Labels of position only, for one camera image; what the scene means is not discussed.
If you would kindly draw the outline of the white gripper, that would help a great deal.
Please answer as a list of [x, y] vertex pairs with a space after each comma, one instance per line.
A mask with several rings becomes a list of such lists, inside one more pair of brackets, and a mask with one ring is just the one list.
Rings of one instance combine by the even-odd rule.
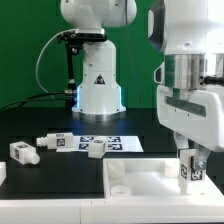
[[171, 89], [159, 85], [157, 115], [163, 126], [175, 131], [177, 154], [189, 148], [188, 139], [199, 144], [193, 156], [194, 170], [206, 169], [211, 151], [224, 151], [223, 87], [209, 85], [205, 90], [191, 91], [189, 100], [181, 100], [172, 97]]

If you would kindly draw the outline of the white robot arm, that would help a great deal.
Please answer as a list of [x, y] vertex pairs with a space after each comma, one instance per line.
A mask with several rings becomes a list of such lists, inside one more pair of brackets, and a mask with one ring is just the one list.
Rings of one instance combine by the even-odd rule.
[[147, 38], [164, 53], [154, 73], [159, 122], [195, 143], [191, 167], [202, 171], [224, 151], [224, 0], [155, 0]]

